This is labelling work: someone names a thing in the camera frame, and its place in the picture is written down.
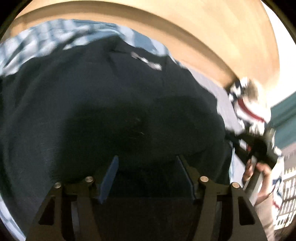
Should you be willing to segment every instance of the metal screw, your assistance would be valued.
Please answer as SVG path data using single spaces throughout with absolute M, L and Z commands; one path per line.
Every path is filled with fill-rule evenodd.
M 209 179 L 206 176 L 200 177 L 200 180 L 204 183 L 206 183 Z
M 93 179 L 93 177 L 86 177 L 85 178 L 85 181 L 87 182 L 87 183 L 90 183 L 90 182 L 92 182 L 94 179 Z
M 239 188 L 239 187 L 240 187 L 240 185 L 239 185 L 238 183 L 232 183 L 232 186 L 233 186 L 234 188 Z
M 56 184 L 54 185 L 54 188 L 60 188 L 61 186 L 62 186 L 61 183 L 56 183 Z

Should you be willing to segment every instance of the wooden ceiling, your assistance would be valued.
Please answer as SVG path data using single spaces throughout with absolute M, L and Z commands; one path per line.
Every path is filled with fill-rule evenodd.
M 260 0 L 33 0 L 14 20 L 12 35 L 56 18 L 133 28 L 224 87 L 248 76 L 268 88 L 279 78 L 276 39 Z

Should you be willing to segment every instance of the black metal bracket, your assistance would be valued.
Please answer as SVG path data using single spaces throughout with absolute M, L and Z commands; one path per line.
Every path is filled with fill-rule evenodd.
M 216 184 L 190 167 L 183 156 L 177 156 L 176 186 L 192 197 L 198 208 L 192 222 L 188 241 L 249 241 L 267 240 L 261 222 L 238 183 Z M 100 175 L 86 177 L 80 183 L 56 183 L 34 219 L 27 241 L 75 240 L 71 202 L 77 201 L 81 241 L 101 241 L 92 210 L 92 198 L 103 203 L 109 194 L 116 172 L 118 157 Z
M 68 241 L 75 240 L 71 202 L 77 201 L 81 239 L 101 241 L 95 222 L 91 198 L 103 203 L 109 194 L 116 172 L 118 157 L 115 156 L 107 167 L 93 177 L 86 177 L 80 183 L 56 183 L 42 202 L 26 238 L 27 241 Z

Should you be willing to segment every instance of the teal wall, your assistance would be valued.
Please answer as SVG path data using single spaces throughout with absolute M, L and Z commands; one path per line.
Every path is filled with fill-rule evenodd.
M 296 141 L 296 92 L 271 108 L 275 145 L 283 149 Z

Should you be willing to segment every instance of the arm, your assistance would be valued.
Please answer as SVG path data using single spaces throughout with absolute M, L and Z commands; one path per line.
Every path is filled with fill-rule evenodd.
M 267 164 L 262 163 L 257 163 L 256 168 L 263 173 L 264 178 L 254 208 L 262 223 L 268 241 L 274 241 L 275 237 L 272 216 L 273 194 L 271 169 Z M 253 168 L 251 161 L 249 160 L 243 175 L 243 182 L 246 182 L 252 176 L 252 174 Z

